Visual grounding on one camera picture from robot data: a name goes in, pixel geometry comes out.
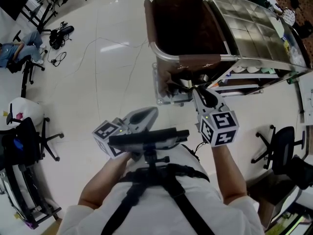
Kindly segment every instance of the white cube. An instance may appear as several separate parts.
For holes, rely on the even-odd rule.
[[[232,111],[212,112],[202,115],[200,133],[212,147],[232,143],[239,129]]]
[[[115,159],[120,157],[124,152],[109,146],[109,137],[124,135],[126,133],[127,131],[123,127],[109,121],[104,121],[92,132],[92,135],[100,149]]]

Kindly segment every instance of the red carpet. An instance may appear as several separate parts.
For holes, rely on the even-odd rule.
[[[289,0],[277,0],[282,7],[292,9]],[[299,8],[296,9],[296,21],[299,25],[303,25],[304,21],[309,21],[313,25],[313,0],[299,0]],[[308,38],[302,39],[307,48],[311,62],[313,62],[313,34]]]

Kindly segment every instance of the metal cart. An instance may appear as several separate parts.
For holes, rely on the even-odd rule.
[[[247,0],[202,0],[205,8],[211,10],[224,41],[225,53],[218,55],[218,63],[207,62],[207,54],[172,55],[159,46],[156,26],[157,16],[153,11],[154,0],[145,0],[148,40],[152,51],[156,54],[157,63],[153,63],[153,76],[157,104],[183,103],[190,101],[191,90],[172,90],[164,94],[160,88],[160,66],[172,66],[178,72],[189,66],[201,64],[207,67],[208,80],[202,85],[215,89],[223,96],[247,95],[262,93],[263,89],[294,79],[312,71],[310,60],[300,37],[282,18],[269,10]],[[271,18],[279,18],[284,29],[283,41]],[[237,67],[256,67],[274,69],[275,73],[235,73]]]

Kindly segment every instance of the jeans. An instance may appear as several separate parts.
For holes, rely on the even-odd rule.
[[[43,44],[43,41],[41,40],[40,34],[37,30],[25,36],[22,39],[22,42],[25,45],[18,54],[16,62],[19,62],[26,56],[31,56],[35,62],[42,58],[39,52],[39,47]]]

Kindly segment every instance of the seated person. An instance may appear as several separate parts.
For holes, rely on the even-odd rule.
[[[37,30],[25,36],[19,43],[0,45],[0,67],[7,67],[8,63],[18,63],[26,56],[31,56],[32,62],[42,65],[44,63],[41,53],[46,46],[41,46],[43,41]]]

